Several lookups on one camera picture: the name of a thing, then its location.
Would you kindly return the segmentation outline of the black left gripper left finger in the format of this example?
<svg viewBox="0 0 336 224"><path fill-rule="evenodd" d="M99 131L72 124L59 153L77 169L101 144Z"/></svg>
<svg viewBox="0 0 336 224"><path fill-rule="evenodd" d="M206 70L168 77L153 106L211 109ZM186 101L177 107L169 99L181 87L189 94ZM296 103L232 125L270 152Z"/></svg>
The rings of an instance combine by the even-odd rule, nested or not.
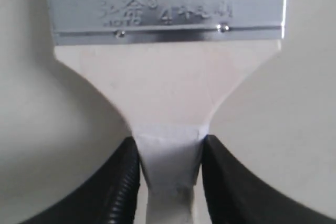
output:
<svg viewBox="0 0 336 224"><path fill-rule="evenodd" d="M26 223L134 223L140 188L140 158L125 138L84 184Z"/></svg>

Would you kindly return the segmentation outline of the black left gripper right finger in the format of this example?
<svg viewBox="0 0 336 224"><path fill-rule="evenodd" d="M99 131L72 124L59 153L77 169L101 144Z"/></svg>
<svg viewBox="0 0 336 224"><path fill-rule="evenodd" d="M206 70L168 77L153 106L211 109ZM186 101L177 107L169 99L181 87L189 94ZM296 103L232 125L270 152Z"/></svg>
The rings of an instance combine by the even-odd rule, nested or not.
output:
<svg viewBox="0 0 336 224"><path fill-rule="evenodd" d="M203 139L201 166L212 223L335 223L262 181L215 135Z"/></svg>

